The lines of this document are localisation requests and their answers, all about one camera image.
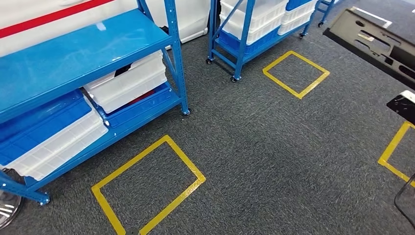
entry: yellow floor tape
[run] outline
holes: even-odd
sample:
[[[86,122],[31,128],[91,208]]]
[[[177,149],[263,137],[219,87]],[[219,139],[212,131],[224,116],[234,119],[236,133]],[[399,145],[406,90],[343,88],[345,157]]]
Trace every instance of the yellow floor tape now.
[[[276,77],[272,76],[268,71],[274,67],[275,65],[277,65],[279,62],[281,62],[282,60],[284,60],[285,58],[287,58],[290,55],[294,55],[298,58],[300,58],[301,60],[307,62],[308,64],[312,65],[313,67],[317,68],[318,70],[322,71],[323,74],[317,78],[314,82],[312,82],[308,87],[306,87],[302,92],[297,93],[296,91],[294,91],[293,89],[291,89],[290,87],[288,87],[287,85],[285,85],[283,82],[281,82],[280,80],[278,80]],[[289,93],[293,94],[295,97],[297,97],[298,99],[302,99],[306,94],[308,94],[312,89],[314,89],[318,84],[320,84],[329,74],[330,72],[327,71],[326,69],[322,68],[321,66],[313,63],[312,61],[310,61],[309,59],[303,57],[302,55],[294,52],[294,51],[289,51],[285,54],[283,54],[281,57],[279,57],[278,59],[276,59],[274,62],[270,63],[267,67],[265,67],[262,72],[269,77],[271,80],[273,80],[274,82],[276,82],[278,85],[282,86],[284,89],[286,89]]]
[[[401,128],[398,130],[396,135],[393,137],[392,141],[389,143],[388,147],[386,147],[383,154],[380,156],[379,160],[377,161],[380,165],[383,165],[387,169],[389,169],[391,172],[393,172],[395,175],[399,176],[404,181],[408,181],[409,177],[406,176],[404,173],[400,172],[398,169],[393,167],[391,164],[388,163],[389,157],[392,155],[395,148],[398,146],[399,142],[401,142],[402,138],[406,134],[406,132],[409,130],[409,128],[412,127],[415,129],[415,126],[406,121],[403,123]]]
[[[180,159],[186,164],[187,167],[193,172],[193,174],[197,177],[197,180],[191,184],[184,192],[182,192],[176,199],[174,199],[166,208],[164,208],[160,213],[156,215],[150,222],[148,222],[141,230],[140,234],[145,235],[149,231],[151,231],[160,221],[162,221],[170,212],[172,212],[182,201],[184,201],[194,190],[197,189],[205,180],[206,178],[204,175],[198,170],[198,168],[192,163],[192,161],[184,154],[184,152],[177,146],[177,144],[168,136],[165,135],[160,140],[156,141],[154,144],[146,148],[140,154],[135,156],[133,159],[128,161],[126,164],[115,170],[113,173],[105,177],[101,180],[98,184],[92,186],[91,190],[95,195],[96,200],[100,204],[102,210],[104,211],[105,215],[108,217],[108,220],[111,222],[112,226],[114,227],[116,233],[118,235],[124,235],[125,229],[121,225],[120,220],[115,215],[114,211],[111,209],[110,204],[108,204],[107,200],[105,199],[104,195],[101,193],[101,188],[108,184],[111,180],[115,177],[119,176],[121,173],[126,171],[132,165],[136,164],[140,161],[143,157],[149,154],[151,151],[159,147],[161,144],[166,142],[170,145],[170,147],[176,152],[176,154],[180,157]]]

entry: white plastic crate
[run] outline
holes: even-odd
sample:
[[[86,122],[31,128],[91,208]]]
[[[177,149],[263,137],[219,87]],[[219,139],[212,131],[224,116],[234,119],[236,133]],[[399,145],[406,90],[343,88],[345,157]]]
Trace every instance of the white plastic crate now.
[[[307,21],[310,20],[310,17],[313,14],[313,12],[314,10],[311,10],[310,12],[298,17],[297,19],[294,19],[293,21],[290,21],[288,23],[282,23],[281,27],[278,30],[278,35],[284,35],[288,33],[289,31],[306,23]]]
[[[228,17],[237,2],[238,0],[220,1],[222,6],[221,15],[224,16],[224,19]],[[249,31],[260,29],[270,21],[274,20],[277,16],[284,13],[287,2],[288,0],[256,0]],[[240,26],[244,25],[246,6],[247,1],[245,0],[239,5],[229,21]]]
[[[267,35],[272,30],[280,26],[283,16],[284,16],[284,13],[275,17],[263,27],[257,30],[254,30],[254,31],[249,31],[248,37],[247,37],[247,45],[251,45],[252,43],[256,42],[258,39],[262,38],[263,36]],[[221,18],[221,21],[225,20],[225,16],[220,15],[220,18]],[[243,29],[242,25],[235,24],[231,21],[228,21],[226,25],[223,27],[223,30],[225,32],[232,34],[233,36],[237,37],[239,40],[241,40],[241,37],[242,37],[242,29]]]
[[[15,169],[21,176],[39,181],[108,132],[99,113],[92,110],[32,148],[4,168]]]
[[[282,18],[282,23],[287,24],[291,21],[296,20],[299,17],[304,16],[304,14],[307,14],[310,11],[314,11],[317,1],[318,0],[312,0],[291,11],[285,11],[284,17]]]
[[[125,73],[114,77],[113,72],[84,88],[106,113],[110,113],[166,82],[165,76],[153,79],[154,74],[165,72],[165,69],[162,52],[157,51],[134,62]]]

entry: shelf unit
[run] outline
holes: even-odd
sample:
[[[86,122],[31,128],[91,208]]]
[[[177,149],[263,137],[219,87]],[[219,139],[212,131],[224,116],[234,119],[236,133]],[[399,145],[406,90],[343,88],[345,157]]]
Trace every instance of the shelf unit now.
[[[175,3],[164,0],[164,4],[169,34],[154,24],[145,0],[138,0],[139,9],[0,58],[0,123],[160,49],[177,86],[167,101],[129,117],[129,121],[117,127],[109,126],[104,136],[41,181],[25,177],[21,184],[0,171],[0,190],[44,205],[50,201],[49,195],[38,190],[47,183],[176,105],[181,105],[184,115],[190,114]],[[166,46],[172,48],[174,65],[165,51]]]
[[[319,22],[318,26],[321,27],[325,22],[328,14],[330,13],[331,9],[333,8],[334,4],[338,4],[341,0],[322,0],[321,4],[326,5],[326,9],[321,9],[320,6],[317,8],[318,11],[323,12],[323,18]]]
[[[217,1],[218,0],[211,0],[210,2],[210,24],[209,24],[209,54],[207,56],[206,59],[206,63],[207,64],[211,64],[212,61],[214,60],[214,56],[219,57],[221,60],[223,60],[225,63],[227,63],[229,66],[231,66],[235,72],[234,75],[231,77],[231,81],[232,82],[237,82],[241,79],[241,71],[242,71],[242,66],[249,62],[250,60],[254,59],[255,57],[259,56],[261,53],[265,52],[266,50],[268,50],[269,48],[275,46],[277,43],[281,42],[282,40],[284,40],[286,37],[288,37],[289,35],[295,33],[298,29],[304,27],[304,30],[302,31],[302,33],[300,33],[300,38],[302,39],[304,36],[307,35],[307,31],[308,28],[310,26],[310,23],[313,21],[314,15],[316,13],[316,11],[313,12],[313,14],[310,17],[310,20],[298,27],[296,27],[295,29],[291,30],[290,32],[287,32],[284,35],[278,35],[276,37],[273,37],[272,40],[268,41],[267,43],[265,43],[263,46],[261,46],[258,49],[255,49],[255,51],[253,53],[250,53],[249,55],[245,55],[245,48],[246,48],[246,42],[247,42],[247,37],[248,37],[248,30],[249,30],[249,26],[251,24],[251,16],[252,16],[252,12],[254,9],[254,5],[255,5],[255,0],[247,0],[247,9],[245,12],[245,19],[244,19],[244,26],[243,26],[243,30],[242,30],[242,37],[240,40],[240,46],[239,46],[239,50],[235,50],[233,48],[231,48],[230,46],[222,43],[218,36],[219,33],[221,32],[223,26],[229,21],[229,19],[231,18],[231,16],[234,14],[234,12],[236,11],[236,9],[239,7],[239,5],[244,1],[244,0],[238,0],[238,2],[236,3],[235,7],[233,8],[233,10],[229,13],[228,17],[223,21],[223,23],[217,27],[217,19],[216,19],[216,15],[217,15]],[[320,4],[321,0],[318,0],[316,2],[316,6],[318,6]],[[223,54],[221,54],[217,49],[216,46],[221,47],[222,49],[224,49],[226,52],[228,52],[231,56],[236,58],[236,63],[232,62],[230,59],[226,58]]]

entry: shelf upright post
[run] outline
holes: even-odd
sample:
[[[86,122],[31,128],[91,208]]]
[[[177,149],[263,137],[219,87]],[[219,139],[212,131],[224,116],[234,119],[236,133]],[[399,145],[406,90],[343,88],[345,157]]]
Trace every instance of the shelf upright post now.
[[[41,205],[47,204],[50,201],[46,193],[28,191],[27,186],[16,182],[2,170],[0,170],[0,182],[0,190],[38,201]]]
[[[146,16],[153,20],[151,17],[150,11],[145,0],[139,0],[141,7],[143,8]],[[165,49],[163,49],[163,56],[167,62],[168,67],[173,75],[176,86],[179,90],[179,97],[182,104],[182,113],[184,115],[189,115],[190,110],[187,103],[187,92],[184,82],[184,69],[183,69],[183,59],[182,59],[182,49],[180,47],[180,38],[179,38],[179,27],[177,22],[177,13],[176,5],[174,0],[164,0],[164,5],[166,8],[166,16],[168,23],[168,34],[173,38],[173,44],[171,45],[171,50],[173,52],[173,61],[174,65],[171,63],[170,57],[168,56]]]
[[[232,77],[232,82],[237,82],[241,79],[241,71],[244,62],[246,41],[248,38],[249,26],[251,25],[251,17],[252,11],[254,10],[254,5],[255,0],[248,0],[247,9],[245,11],[244,27],[242,29],[241,43],[239,45],[239,54],[236,60],[235,74]]]
[[[310,19],[309,19],[309,21],[308,21],[308,23],[306,24],[306,26],[304,27],[304,30],[302,31],[302,33],[300,33],[300,38],[303,38],[304,36],[306,36],[307,34],[308,34],[308,28],[310,27],[310,24],[313,22],[313,19],[314,19],[314,16],[316,15],[316,12],[317,12],[317,10],[318,10],[318,8],[319,8],[319,5],[320,5],[320,2],[321,2],[322,0],[318,0],[317,2],[316,2],[316,6],[315,6],[315,10],[314,10],[314,12],[313,12],[313,14],[311,14],[311,16],[310,16]]]
[[[216,15],[217,15],[217,0],[210,0],[210,15],[209,15],[209,55],[207,59],[213,61],[213,52],[215,49],[215,39],[213,38],[216,31]]]
[[[333,8],[334,1],[335,0],[331,0],[330,4],[327,6],[327,9],[326,9],[326,11],[325,11],[325,13],[323,15],[322,21],[321,21],[322,23],[325,23],[326,22],[325,19],[327,18],[328,14],[330,13],[331,9]]]

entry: stacked crates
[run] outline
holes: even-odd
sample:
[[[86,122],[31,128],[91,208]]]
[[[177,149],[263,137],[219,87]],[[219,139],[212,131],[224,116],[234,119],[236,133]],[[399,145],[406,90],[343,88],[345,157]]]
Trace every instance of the stacked crates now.
[[[90,97],[106,114],[165,83],[166,67],[159,50],[130,65],[126,72],[116,71],[84,86]]]
[[[118,127],[172,94],[161,50],[84,86],[106,124]]]
[[[237,0],[221,0],[221,23],[228,17],[235,7]],[[251,23],[248,31],[245,55],[255,51],[264,43],[272,40],[281,25],[288,0],[256,0],[253,8]],[[219,40],[238,50],[242,36],[246,13],[247,1],[243,1],[224,25],[219,35]]]
[[[278,35],[284,35],[310,20],[318,0],[289,0]]]
[[[108,129],[78,89],[0,124],[0,166],[39,181]]]
[[[0,169],[37,181],[108,132],[171,97],[162,52],[0,123]]]

